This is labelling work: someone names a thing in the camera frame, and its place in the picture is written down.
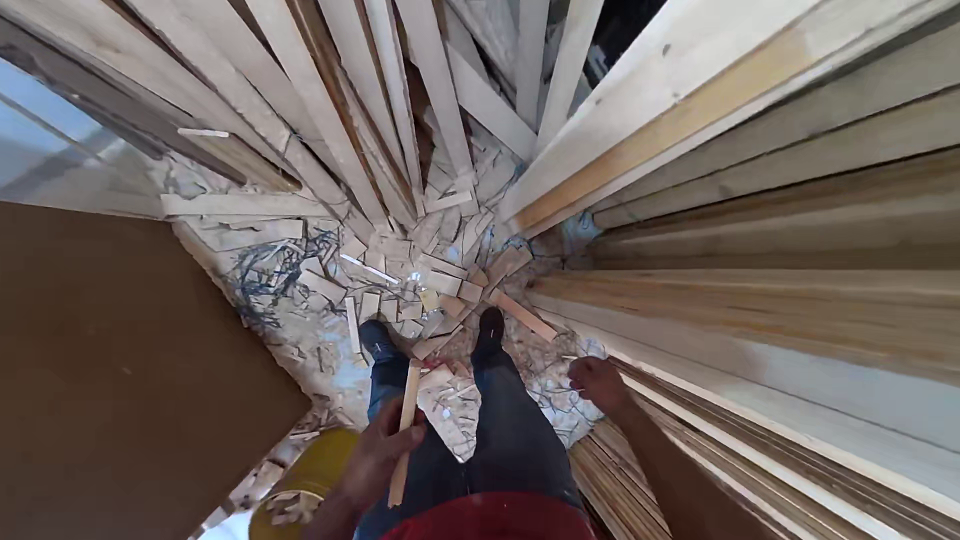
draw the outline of right hand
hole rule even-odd
[[[613,417],[636,407],[630,388],[613,364],[596,356],[577,358],[567,373],[570,385],[580,397],[590,400],[604,414]]]

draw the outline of hand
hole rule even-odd
[[[580,397],[592,401],[607,416],[618,416],[636,407],[630,389],[620,378],[620,372],[606,360],[595,356],[577,358],[570,364],[567,375],[573,389],[580,392]]]
[[[383,497],[400,457],[423,442],[426,416],[417,409],[413,426],[397,432],[403,398],[385,404],[360,433],[344,473],[332,492],[347,500],[352,511],[362,514]]]

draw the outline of red shirt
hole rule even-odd
[[[384,540],[594,540],[587,517],[557,499],[533,493],[478,493],[404,520]]]

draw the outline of leg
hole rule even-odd
[[[370,408],[367,409],[367,416],[372,419],[383,404],[403,396],[410,358],[389,342],[390,335],[386,327],[379,322],[368,321],[360,330],[361,340],[374,359]],[[384,336],[389,347],[383,342]],[[423,442],[410,454],[403,504],[388,509],[387,494],[384,493],[383,498],[360,520],[355,538],[379,538],[401,521],[438,504],[464,497],[467,493],[463,465],[446,447],[433,426],[427,423]]]
[[[487,336],[491,325],[493,333]],[[501,348],[502,328],[499,310],[485,311],[470,356],[483,402],[476,451],[467,463],[470,491],[535,492],[582,508],[564,443],[527,394],[514,360]]]

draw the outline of left hand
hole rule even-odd
[[[385,404],[369,426],[360,433],[340,481],[332,492],[344,498],[352,511],[362,514],[376,503],[394,473],[402,455],[414,450],[426,435],[426,416],[417,409],[410,428],[397,432],[403,398]]]

